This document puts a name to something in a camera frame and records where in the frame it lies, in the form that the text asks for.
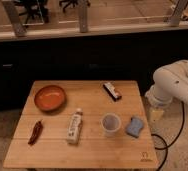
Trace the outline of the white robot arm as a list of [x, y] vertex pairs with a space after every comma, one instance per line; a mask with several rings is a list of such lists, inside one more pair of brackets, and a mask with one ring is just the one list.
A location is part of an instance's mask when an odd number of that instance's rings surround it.
[[159, 120], [174, 98], [188, 105], [188, 60], [179, 60], [156, 69], [154, 84], [145, 93], [150, 109], [149, 121]]

